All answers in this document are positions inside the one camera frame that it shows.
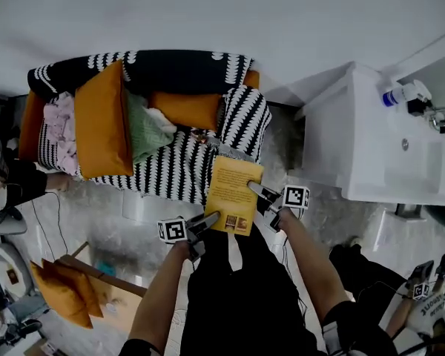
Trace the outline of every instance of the white sink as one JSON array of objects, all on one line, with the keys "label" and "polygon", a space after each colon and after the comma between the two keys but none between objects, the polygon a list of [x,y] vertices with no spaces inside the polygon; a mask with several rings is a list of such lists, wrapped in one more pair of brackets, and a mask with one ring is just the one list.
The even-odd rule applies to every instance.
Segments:
[{"label": "white sink", "polygon": [[296,117],[306,116],[297,174],[349,200],[445,205],[445,136],[405,104],[385,107],[382,94],[393,87],[354,63],[305,105]]}]

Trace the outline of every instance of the pink cloth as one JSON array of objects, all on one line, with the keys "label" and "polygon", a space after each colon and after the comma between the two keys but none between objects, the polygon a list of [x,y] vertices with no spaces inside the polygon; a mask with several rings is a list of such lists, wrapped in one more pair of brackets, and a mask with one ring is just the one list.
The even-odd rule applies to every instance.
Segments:
[{"label": "pink cloth", "polygon": [[74,125],[74,98],[70,93],[59,94],[58,100],[45,105],[46,137],[58,145],[57,165],[70,175],[77,175],[76,131]]}]

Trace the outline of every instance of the yellow book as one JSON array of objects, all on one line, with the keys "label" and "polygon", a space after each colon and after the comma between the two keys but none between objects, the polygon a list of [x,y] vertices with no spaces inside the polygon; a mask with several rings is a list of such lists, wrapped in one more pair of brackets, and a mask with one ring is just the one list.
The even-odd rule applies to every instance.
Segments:
[{"label": "yellow book", "polygon": [[216,157],[205,215],[219,211],[221,217],[212,229],[244,236],[251,234],[257,194],[247,183],[260,183],[263,170],[262,166],[251,162]]}]

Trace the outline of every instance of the tiled floor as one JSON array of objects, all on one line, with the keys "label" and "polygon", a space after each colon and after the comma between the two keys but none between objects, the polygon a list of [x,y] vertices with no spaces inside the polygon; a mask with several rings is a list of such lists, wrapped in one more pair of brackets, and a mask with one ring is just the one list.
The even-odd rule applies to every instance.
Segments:
[{"label": "tiled floor", "polygon": [[[274,118],[263,148],[262,164],[266,167],[263,184],[278,191],[287,183],[306,184],[310,187],[310,209],[304,215],[303,222],[315,238],[328,248],[352,235],[362,236],[363,252],[368,258],[406,277],[419,263],[430,259],[439,261],[445,252],[445,229],[426,214],[426,222],[408,224],[386,213],[392,211],[394,206],[350,202],[342,199],[337,189],[288,177],[289,168],[300,167],[303,129],[301,124],[292,122],[290,113],[279,108],[271,108],[271,111]],[[69,252],[88,240],[95,250],[93,255],[96,262],[104,260],[115,267],[118,277],[132,283],[141,281],[143,286],[149,284],[168,251],[168,246],[157,238],[155,220],[179,215],[188,219],[202,212],[201,206],[156,197],[141,197],[130,191],[119,191],[111,186],[95,185],[92,182],[73,182],[69,191],[60,193],[59,196],[60,226]],[[58,200],[56,196],[47,194],[35,200],[34,204],[54,257],[57,258],[65,253],[65,245],[59,236]],[[27,221],[28,231],[10,239],[24,258],[36,262],[42,257],[52,260],[32,204],[25,203],[21,210]],[[272,251],[281,258],[283,234],[275,235],[267,228],[262,228],[261,231]],[[230,242],[230,255],[233,267],[240,267],[242,261],[234,239]],[[309,305],[307,326],[317,335],[319,347],[323,348],[320,326],[297,273],[290,248],[289,268],[300,296]],[[191,272],[191,264],[187,262],[180,280],[177,310],[166,355],[179,353],[179,340],[188,303],[185,291]],[[69,355],[117,355],[126,338],[126,334],[102,324],[94,330],[77,328],[53,311],[41,319],[44,333]]]}]

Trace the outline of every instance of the person's right hand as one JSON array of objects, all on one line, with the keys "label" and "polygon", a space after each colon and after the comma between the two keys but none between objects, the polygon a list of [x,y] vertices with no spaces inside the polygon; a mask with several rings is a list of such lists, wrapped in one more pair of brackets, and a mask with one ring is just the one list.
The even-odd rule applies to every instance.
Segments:
[{"label": "person's right hand", "polygon": [[279,227],[286,234],[290,231],[297,231],[303,229],[303,224],[298,220],[290,208],[282,208],[279,212]]}]

